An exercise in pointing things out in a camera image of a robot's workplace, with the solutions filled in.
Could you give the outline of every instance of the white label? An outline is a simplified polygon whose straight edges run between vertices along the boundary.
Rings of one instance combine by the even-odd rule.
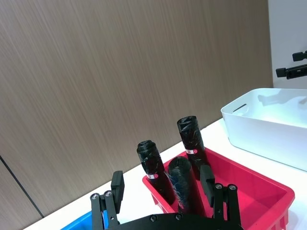
[[[196,149],[193,149],[193,150],[186,149],[186,153],[187,154],[195,154],[195,153],[197,153],[197,150]]]
[[[147,175],[147,177],[148,177],[149,179],[156,179],[156,178],[158,178],[158,174]]]

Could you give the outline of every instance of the table surface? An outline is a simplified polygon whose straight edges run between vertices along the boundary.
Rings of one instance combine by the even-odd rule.
[[[288,230],[307,229],[307,172],[269,160],[232,146],[228,140],[223,119],[201,131],[205,147],[267,177],[272,178],[295,192],[295,200],[289,208]],[[183,152],[182,142],[161,153],[163,162]],[[125,223],[150,214],[162,213],[154,204],[149,190],[142,183],[145,172],[141,165],[124,173],[125,192],[118,220]],[[55,211],[25,230],[60,230],[78,217],[91,211],[90,195],[103,194],[110,189],[111,182],[91,191],[65,207]]]

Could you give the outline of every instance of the red plastic bin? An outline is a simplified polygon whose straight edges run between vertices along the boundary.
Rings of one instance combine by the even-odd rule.
[[[216,152],[206,149],[216,183],[236,184],[242,227],[244,230],[282,230],[288,223],[288,209],[294,200],[294,191],[266,176],[240,165]],[[185,152],[179,156],[187,157]],[[170,160],[164,164],[168,169]],[[164,213],[178,211],[178,204],[167,203],[152,187],[148,178],[143,183],[150,190],[153,200]],[[196,181],[201,194],[206,216],[211,217],[213,209],[209,206],[200,181]]]

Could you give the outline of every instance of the wall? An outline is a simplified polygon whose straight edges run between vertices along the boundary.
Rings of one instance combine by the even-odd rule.
[[[16,230],[41,219],[0,158],[0,229]]]
[[[45,216],[271,69],[266,0],[0,0],[0,154]]]
[[[274,88],[307,89],[307,76],[287,80],[277,78],[275,72],[277,68],[307,64],[307,59],[292,59],[293,53],[307,50],[306,9],[306,0],[269,0]]]

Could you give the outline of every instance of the black cylindrical object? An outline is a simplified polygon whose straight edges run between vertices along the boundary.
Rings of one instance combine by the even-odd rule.
[[[178,200],[178,211],[203,215],[203,204],[192,173],[191,163],[185,157],[175,157],[168,165],[168,177]]]
[[[172,204],[175,195],[155,143],[151,140],[142,141],[138,144],[137,153],[150,184],[169,204]]]
[[[183,145],[188,154],[188,159],[197,179],[200,178],[200,166],[209,164],[205,147],[201,138],[201,131],[196,116],[187,116],[177,121],[178,130]]]

